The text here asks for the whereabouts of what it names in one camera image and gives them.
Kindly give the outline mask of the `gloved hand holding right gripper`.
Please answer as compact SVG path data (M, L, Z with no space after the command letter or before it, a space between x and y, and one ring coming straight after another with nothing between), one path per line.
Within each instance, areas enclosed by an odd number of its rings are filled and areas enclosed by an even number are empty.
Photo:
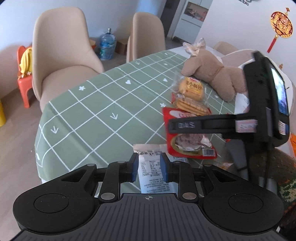
M258 153L250 158L250 169L258 177L267 177L278 184L278 195L285 210L280 225L295 229L295 158L279 149Z

